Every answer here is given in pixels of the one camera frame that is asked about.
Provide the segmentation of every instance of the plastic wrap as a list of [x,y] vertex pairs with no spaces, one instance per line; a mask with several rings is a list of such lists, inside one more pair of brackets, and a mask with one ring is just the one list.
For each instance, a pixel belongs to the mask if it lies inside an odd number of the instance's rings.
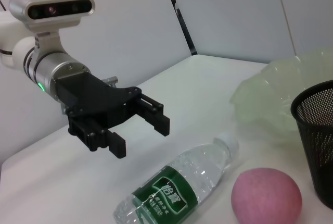
[[282,134],[297,131],[290,112],[292,101],[302,91],[333,80],[333,49],[276,60],[260,73],[243,81],[230,102],[237,121],[264,120]]

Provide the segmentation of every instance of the depth camera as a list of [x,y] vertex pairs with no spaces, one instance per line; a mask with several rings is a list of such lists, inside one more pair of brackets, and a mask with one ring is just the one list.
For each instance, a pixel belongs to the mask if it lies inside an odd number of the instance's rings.
[[95,10],[94,0],[10,0],[11,14],[32,32],[76,26]]

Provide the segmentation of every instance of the water bottle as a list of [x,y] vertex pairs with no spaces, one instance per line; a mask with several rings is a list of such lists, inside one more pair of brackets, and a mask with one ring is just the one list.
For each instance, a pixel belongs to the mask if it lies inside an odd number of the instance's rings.
[[231,135],[221,134],[180,154],[117,206],[116,223],[181,223],[210,196],[238,149]]

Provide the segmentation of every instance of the black mesh trash can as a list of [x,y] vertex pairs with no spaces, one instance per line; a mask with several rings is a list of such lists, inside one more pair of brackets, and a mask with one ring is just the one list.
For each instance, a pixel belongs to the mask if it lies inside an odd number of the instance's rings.
[[315,190],[333,209],[333,81],[313,86],[291,104]]

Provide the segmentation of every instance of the white table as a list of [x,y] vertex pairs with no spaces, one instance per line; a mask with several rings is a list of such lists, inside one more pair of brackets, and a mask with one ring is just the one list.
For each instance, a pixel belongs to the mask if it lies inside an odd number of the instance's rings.
[[[118,202],[177,154],[235,128],[229,99],[242,80],[263,67],[197,55],[143,83],[143,92],[165,105],[171,134],[165,138],[133,117],[113,129],[127,140],[124,159],[107,149],[91,153],[67,127],[24,149],[2,167],[0,223],[114,223]],[[249,128],[236,128],[235,133],[240,161],[185,223],[236,224],[230,205],[233,184],[241,172],[256,167],[280,169],[293,177],[303,195],[299,224],[332,223],[333,211],[315,196],[300,140],[286,142]]]

